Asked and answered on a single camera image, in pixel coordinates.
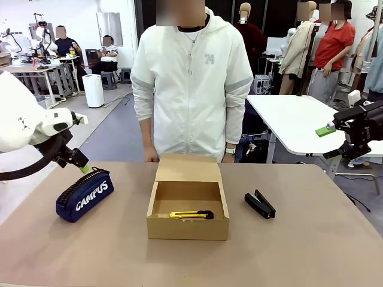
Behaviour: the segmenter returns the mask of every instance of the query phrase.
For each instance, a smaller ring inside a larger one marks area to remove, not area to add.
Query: black stapler
[[[264,218],[275,218],[274,207],[263,197],[259,190],[256,190],[254,195],[246,193],[245,201]]]

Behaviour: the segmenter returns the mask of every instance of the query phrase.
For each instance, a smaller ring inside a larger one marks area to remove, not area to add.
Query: open cardboard box
[[[211,210],[214,219],[170,218],[171,212]],[[229,212],[215,158],[161,156],[147,213],[150,239],[227,240]]]
[[[0,67],[6,67],[11,64],[11,54],[10,53],[2,53],[0,51]]]

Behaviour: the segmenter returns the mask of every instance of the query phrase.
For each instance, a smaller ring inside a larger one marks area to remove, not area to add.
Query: beige coat
[[[356,58],[355,63],[354,63],[354,69],[351,67],[351,72],[353,72],[355,74],[360,75],[362,63],[363,63],[364,58],[365,58],[366,45],[368,45],[368,43],[370,43],[370,39],[372,37],[372,32],[373,32],[373,30],[368,32],[364,36],[364,38],[362,40],[360,40],[360,43],[355,50],[355,53],[351,56],[352,60],[354,60],[354,58]]]
[[[306,55],[310,45],[311,32],[313,26],[310,21],[303,22],[297,32],[291,37],[288,43],[286,55],[282,61],[280,74],[295,74],[299,78],[302,77],[303,67],[306,62]]]

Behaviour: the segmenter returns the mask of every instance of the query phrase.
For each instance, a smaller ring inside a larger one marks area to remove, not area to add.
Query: white jacket
[[[135,111],[139,121],[154,118],[159,156],[186,153],[220,162],[226,142],[241,137],[253,81],[244,40],[230,23],[206,13],[210,21],[195,44],[173,26],[152,26],[141,36],[131,75]]]

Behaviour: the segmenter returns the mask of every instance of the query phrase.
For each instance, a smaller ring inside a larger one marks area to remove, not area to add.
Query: hand
[[[234,155],[226,153],[222,159],[222,163],[234,163]]]
[[[331,62],[326,64],[326,66],[323,68],[324,78],[327,78],[330,75],[332,68],[333,68],[333,64]]]
[[[146,163],[158,163],[158,154],[153,146],[144,148],[144,160]]]

